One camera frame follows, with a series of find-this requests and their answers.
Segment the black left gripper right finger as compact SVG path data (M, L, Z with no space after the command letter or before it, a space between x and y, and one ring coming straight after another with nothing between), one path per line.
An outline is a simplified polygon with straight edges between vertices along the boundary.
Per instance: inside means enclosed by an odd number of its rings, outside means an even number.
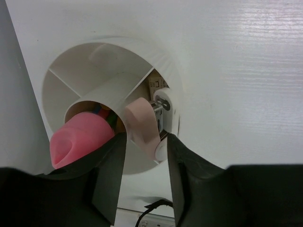
M173 209L178 227L300 227L303 167L234 165L227 169L167 137Z

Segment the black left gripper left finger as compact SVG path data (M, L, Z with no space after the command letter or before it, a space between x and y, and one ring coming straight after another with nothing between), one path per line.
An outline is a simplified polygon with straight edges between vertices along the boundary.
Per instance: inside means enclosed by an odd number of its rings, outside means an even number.
M3 227L114 225L126 152L126 133L45 175L0 170Z

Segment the pink white stapler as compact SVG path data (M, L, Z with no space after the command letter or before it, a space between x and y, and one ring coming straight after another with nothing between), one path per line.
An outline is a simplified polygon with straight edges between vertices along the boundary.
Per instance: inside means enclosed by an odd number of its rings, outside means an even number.
M125 107L125 119L134 144L153 161L168 158L167 136L179 131L179 103L166 87L155 91L150 103L140 97Z

